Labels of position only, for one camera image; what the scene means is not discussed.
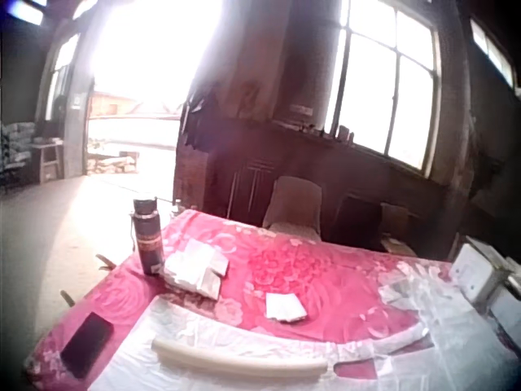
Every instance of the windowsill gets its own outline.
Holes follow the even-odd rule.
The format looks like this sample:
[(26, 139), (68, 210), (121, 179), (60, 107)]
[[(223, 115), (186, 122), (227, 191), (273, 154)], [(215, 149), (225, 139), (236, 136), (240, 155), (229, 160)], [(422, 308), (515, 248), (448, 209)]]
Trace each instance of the windowsill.
[(407, 165), (406, 163), (403, 163), (403, 162), (401, 162), (401, 161), (399, 161), (397, 159), (394, 159), (394, 158), (392, 158), (390, 156), (382, 155), (379, 152), (373, 151), (372, 149), (369, 149), (367, 147), (363, 147), (362, 145), (358, 145), (358, 144), (353, 144), (351, 146), (351, 148), (354, 151), (360, 152), (361, 154), (370, 155), (370, 156), (372, 156), (372, 157), (374, 157), (374, 158), (376, 158), (378, 160), (381, 160), (385, 164), (388, 164), (392, 168), (398, 169), (399, 171), (401, 171), (401, 172), (403, 172), (405, 174), (414, 176), (416, 178), (421, 178), (421, 179), (427, 179), (428, 180), (428, 177), (426, 177), (420, 169), (415, 169), (414, 167), (412, 167), (410, 165)]
[(363, 147), (362, 145), (358, 145), (354, 143), (353, 145), (349, 146), (347, 144), (341, 143), (337, 140), (334, 140), (332, 138), (329, 138), (329, 136), (326, 137), (319, 137), (315, 134), (306, 134), (302, 133), (298, 130), (292, 130), (287, 127), (281, 126), (279, 123), (275, 123), (277, 126), (276, 128), (278, 131), (286, 131), (291, 132), (292, 134), (296, 134), (297, 137), (306, 138), (312, 142), (320, 143), (321, 145), (325, 147), (335, 147), (335, 148), (342, 148), (344, 149), (345, 153), (349, 153), (350, 151), (355, 151), (356, 153), (360, 153), (364, 156), (371, 156), (371, 158), (375, 158), (376, 160), (382, 161), (384, 164), (389, 165), (393, 169), (396, 169), (404, 174), (407, 174), (411, 177), (417, 178), (417, 179), (425, 179), (429, 180), (429, 177), (426, 177), (422, 170), (415, 169), (414, 167), (407, 165), (406, 163), (403, 163), (397, 159), (394, 159), (390, 156), (382, 155), (379, 152), (373, 151), (372, 149), (369, 149), (367, 147)]

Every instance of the thermos bottle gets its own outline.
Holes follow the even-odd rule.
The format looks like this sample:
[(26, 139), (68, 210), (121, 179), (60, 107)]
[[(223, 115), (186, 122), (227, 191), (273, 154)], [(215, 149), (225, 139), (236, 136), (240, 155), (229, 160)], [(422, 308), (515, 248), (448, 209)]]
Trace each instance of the thermos bottle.
[(132, 223), (138, 242), (143, 273), (157, 275), (163, 265), (163, 238), (157, 198), (141, 195), (134, 199)]

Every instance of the black phone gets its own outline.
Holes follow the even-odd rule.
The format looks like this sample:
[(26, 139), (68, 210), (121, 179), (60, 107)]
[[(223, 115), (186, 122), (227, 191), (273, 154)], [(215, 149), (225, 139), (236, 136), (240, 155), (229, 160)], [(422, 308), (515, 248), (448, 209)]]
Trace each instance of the black phone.
[(87, 376), (113, 332), (114, 326), (101, 316), (94, 312), (87, 316), (60, 354), (74, 377), (83, 379)]

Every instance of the pink tablecloth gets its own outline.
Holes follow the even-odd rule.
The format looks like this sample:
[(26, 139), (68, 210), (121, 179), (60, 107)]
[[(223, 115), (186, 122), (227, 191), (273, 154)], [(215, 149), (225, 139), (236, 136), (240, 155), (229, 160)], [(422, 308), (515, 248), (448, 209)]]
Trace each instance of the pink tablecloth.
[[(199, 314), (253, 332), (300, 340), (345, 343), (383, 338), (417, 322), (412, 311), (381, 302), (378, 276), (399, 261), (446, 264), (373, 253), (295, 236), (273, 234), (252, 226), (187, 211), (163, 231), (164, 255), (183, 250), (190, 238), (224, 253), (230, 268), (219, 301), (181, 290), (172, 291), (142, 273), (134, 254), (78, 302), (41, 340), (26, 362), (26, 372), (39, 389), (87, 389), (105, 368), (139, 316), (158, 294)], [(265, 317), (267, 292), (295, 293), (306, 320), (282, 324)], [(64, 368), (59, 352), (90, 312), (114, 324), (114, 334), (84, 380)]]

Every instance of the foam roll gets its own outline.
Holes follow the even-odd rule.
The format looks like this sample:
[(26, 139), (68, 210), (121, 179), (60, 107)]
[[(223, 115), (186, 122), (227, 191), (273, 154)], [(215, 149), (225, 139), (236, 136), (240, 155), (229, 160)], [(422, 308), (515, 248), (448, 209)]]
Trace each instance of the foam roll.
[(294, 379), (319, 377), (327, 371), (327, 361), (324, 358), (280, 359), (230, 356), (157, 337), (152, 341), (152, 350), (158, 354), (160, 361), (165, 365), (178, 364), (183, 367), (210, 370), (214, 373)]

